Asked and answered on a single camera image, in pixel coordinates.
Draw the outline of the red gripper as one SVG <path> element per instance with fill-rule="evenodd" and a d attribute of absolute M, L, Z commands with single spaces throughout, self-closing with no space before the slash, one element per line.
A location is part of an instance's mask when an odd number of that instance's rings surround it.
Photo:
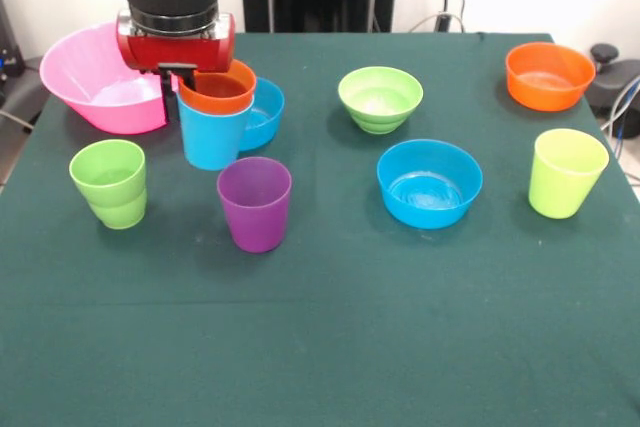
<path fill-rule="evenodd" d="M 235 19 L 221 13 L 203 32 L 189 36 L 146 33 L 134 23 L 129 11 L 121 11 L 116 21 L 116 39 L 124 63 L 133 70 L 159 72 L 198 70 L 227 72 L 234 55 Z M 170 74 L 160 74 L 165 120 L 174 117 L 174 90 Z M 195 90 L 195 76 L 184 74 L 184 85 Z"/>

